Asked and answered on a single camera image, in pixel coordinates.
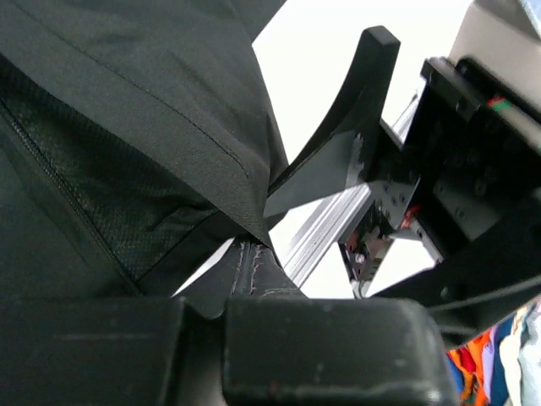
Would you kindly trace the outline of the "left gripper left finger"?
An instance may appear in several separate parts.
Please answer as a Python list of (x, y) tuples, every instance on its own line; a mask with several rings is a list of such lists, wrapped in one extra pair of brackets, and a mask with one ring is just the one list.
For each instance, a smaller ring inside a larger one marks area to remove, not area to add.
[(186, 297), (4, 299), (4, 405), (250, 405), (227, 371), (224, 315), (254, 245), (236, 239)]

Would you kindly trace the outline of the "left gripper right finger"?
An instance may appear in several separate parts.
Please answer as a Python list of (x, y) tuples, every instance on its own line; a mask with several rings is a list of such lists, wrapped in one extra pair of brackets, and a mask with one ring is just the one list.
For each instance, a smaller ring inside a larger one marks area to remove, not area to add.
[(456, 405), (440, 333), (403, 299), (307, 299), (265, 246), (233, 244), (221, 386), (230, 405)]

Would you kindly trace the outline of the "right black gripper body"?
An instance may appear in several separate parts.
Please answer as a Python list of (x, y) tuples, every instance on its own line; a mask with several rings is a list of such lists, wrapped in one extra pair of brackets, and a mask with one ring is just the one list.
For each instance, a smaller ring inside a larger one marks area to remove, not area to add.
[(540, 293), (540, 117), (480, 63), (427, 59), (425, 86), (404, 136), (370, 94), (338, 131), (353, 137), (349, 177), (371, 201), (341, 250), (364, 295), (394, 239), (413, 239), (432, 269), (385, 296)]

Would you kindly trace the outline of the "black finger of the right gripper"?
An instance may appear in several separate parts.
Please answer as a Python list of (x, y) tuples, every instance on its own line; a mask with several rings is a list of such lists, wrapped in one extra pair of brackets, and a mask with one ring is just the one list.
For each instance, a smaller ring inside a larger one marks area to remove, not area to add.
[(363, 31), (328, 113), (270, 187), (266, 218), (352, 188), (368, 177), (400, 49), (384, 26)]

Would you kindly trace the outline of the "black jacket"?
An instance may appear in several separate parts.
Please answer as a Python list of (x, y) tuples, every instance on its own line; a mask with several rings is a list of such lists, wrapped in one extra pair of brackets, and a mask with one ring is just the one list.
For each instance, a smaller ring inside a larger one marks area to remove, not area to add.
[(271, 245), (287, 157), (253, 43), (279, 1), (1, 4), (1, 295), (173, 294)]

